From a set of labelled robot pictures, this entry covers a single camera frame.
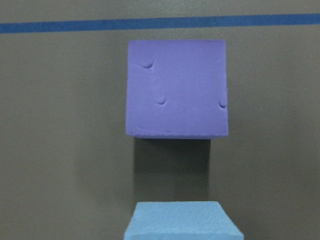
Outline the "purple foam block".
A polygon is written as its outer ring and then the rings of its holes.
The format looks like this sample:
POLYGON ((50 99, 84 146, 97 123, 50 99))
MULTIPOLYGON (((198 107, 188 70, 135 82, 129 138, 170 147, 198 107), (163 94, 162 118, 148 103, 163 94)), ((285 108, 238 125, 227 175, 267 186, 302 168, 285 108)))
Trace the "purple foam block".
POLYGON ((127 135, 211 140, 228 124, 226 42, 131 40, 127 55, 127 135))

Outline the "light blue foam block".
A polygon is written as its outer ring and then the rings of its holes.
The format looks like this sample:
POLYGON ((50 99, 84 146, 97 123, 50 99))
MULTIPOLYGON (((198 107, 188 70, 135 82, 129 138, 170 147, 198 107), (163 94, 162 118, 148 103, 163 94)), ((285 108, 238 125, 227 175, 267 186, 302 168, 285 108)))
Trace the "light blue foam block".
POLYGON ((243 240, 217 201, 141 201, 125 240, 243 240))

